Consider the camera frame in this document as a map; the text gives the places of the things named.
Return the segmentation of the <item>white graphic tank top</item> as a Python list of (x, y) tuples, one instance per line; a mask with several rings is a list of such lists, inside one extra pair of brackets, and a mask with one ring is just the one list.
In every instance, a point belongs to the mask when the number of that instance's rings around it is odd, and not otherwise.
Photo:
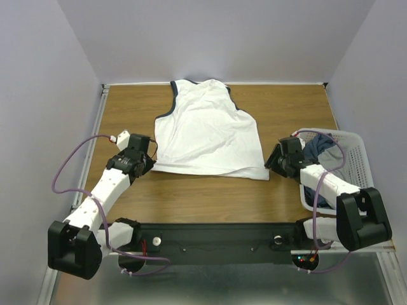
[(155, 119), (156, 172), (268, 181), (256, 120), (216, 79), (171, 81), (172, 106)]

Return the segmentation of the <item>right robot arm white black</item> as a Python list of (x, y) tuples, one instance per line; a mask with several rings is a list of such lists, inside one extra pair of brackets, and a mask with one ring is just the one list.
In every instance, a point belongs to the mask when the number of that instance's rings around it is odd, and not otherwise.
[(380, 192), (374, 187), (361, 188), (350, 184), (325, 169), (320, 163), (305, 159), (298, 137), (279, 140), (265, 167), (298, 184), (313, 189), (316, 200), (322, 196), (333, 204), (334, 218), (318, 217), (313, 207), (311, 219), (293, 231), (293, 242), (307, 248), (314, 242), (319, 250), (334, 241), (354, 252), (392, 238), (392, 228)]

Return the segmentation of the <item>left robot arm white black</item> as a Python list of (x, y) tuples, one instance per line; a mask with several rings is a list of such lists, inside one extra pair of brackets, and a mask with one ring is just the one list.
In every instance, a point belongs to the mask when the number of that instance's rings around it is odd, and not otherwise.
[(92, 191), (75, 189), (85, 195), (79, 207), (48, 228), (48, 267), (86, 280), (96, 274), (111, 252), (118, 252), (122, 246), (135, 250), (141, 245), (141, 225), (137, 221), (120, 218), (108, 224), (106, 216), (134, 180), (155, 163), (148, 155), (151, 137), (125, 130), (108, 139), (119, 153), (108, 159)]

